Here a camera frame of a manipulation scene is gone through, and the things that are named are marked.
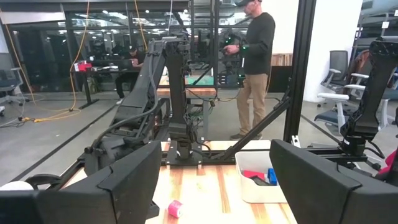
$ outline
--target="baseball cap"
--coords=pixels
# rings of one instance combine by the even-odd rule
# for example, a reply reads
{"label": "baseball cap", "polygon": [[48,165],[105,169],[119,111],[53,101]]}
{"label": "baseball cap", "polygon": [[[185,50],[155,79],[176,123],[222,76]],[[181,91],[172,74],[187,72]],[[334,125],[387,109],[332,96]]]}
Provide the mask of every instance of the baseball cap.
{"label": "baseball cap", "polygon": [[252,1],[255,1],[255,0],[241,0],[241,1],[235,0],[234,3],[235,3],[235,6],[243,7],[243,6],[246,6],[247,4],[249,4],[249,2],[252,2]]}

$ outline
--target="white plastic bin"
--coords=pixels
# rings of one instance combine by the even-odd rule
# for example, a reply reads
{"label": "white plastic bin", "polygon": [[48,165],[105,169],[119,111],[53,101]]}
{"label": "white plastic bin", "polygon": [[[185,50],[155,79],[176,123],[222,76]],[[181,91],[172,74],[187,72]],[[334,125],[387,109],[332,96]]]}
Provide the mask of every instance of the white plastic bin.
{"label": "white plastic bin", "polygon": [[236,171],[238,172],[242,199],[248,203],[287,203],[282,189],[278,186],[258,186],[253,180],[242,175],[243,170],[265,173],[272,168],[269,151],[238,152],[235,154]]}

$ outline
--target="wooden tabletop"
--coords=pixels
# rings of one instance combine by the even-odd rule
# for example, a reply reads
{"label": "wooden tabletop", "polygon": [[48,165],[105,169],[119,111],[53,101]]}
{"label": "wooden tabletop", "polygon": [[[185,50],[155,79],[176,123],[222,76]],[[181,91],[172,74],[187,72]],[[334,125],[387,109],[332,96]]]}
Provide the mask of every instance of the wooden tabletop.
{"label": "wooden tabletop", "polygon": [[[214,150],[227,149],[235,141],[212,141]],[[245,148],[269,148],[270,141],[251,141]],[[162,149],[169,149],[162,142]],[[83,170],[67,184],[86,177]],[[167,213],[172,200],[183,203],[179,219]],[[235,166],[161,167],[154,202],[159,206],[158,217],[146,223],[297,223],[287,203],[246,203],[241,199],[238,173]]]}
{"label": "wooden tabletop", "polygon": [[[159,86],[169,86],[169,77],[164,75],[160,79]],[[187,88],[187,96],[215,96],[217,91],[215,88]],[[159,96],[170,96],[169,88],[158,88],[157,94]]]}

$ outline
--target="sneaker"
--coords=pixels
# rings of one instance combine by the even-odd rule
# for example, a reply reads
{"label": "sneaker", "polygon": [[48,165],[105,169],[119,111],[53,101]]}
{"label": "sneaker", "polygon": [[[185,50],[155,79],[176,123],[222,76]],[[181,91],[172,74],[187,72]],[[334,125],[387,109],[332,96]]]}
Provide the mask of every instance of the sneaker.
{"label": "sneaker", "polygon": [[[241,138],[243,138],[243,136],[244,135],[242,135],[242,134],[234,134],[234,135],[232,135],[231,137],[229,137],[231,140],[233,140],[233,141],[238,141],[238,140],[240,140]],[[254,137],[252,140],[261,140],[262,139],[262,135],[261,134],[259,134],[259,135],[257,135],[256,137]]]}
{"label": "sneaker", "polygon": [[121,98],[119,101],[116,102],[116,105],[120,105],[123,102],[123,98]]}
{"label": "sneaker", "polygon": [[234,134],[232,135],[230,138],[230,140],[236,141],[236,140],[240,140],[241,138],[243,138],[244,135],[242,134]]}
{"label": "sneaker", "polygon": [[259,135],[257,135],[256,137],[253,138],[253,140],[261,140],[261,139],[262,139],[262,135],[261,134],[259,134]]}

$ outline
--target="khaki pants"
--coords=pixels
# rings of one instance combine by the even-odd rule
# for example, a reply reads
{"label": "khaki pants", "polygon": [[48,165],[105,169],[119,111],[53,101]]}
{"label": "khaki pants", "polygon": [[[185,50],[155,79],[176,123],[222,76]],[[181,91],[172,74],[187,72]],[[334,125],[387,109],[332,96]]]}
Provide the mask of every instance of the khaki pants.
{"label": "khaki pants", "polygon": [[247,134],[250,129],[249,102],[250,94],[253,97],[254,119],[253,127],[266,117],[266,90],[267,74],[246,75],[243,80],[243,88],[240,90],[236,102],[238,104],[239,121],[241,123],[240,134]]}

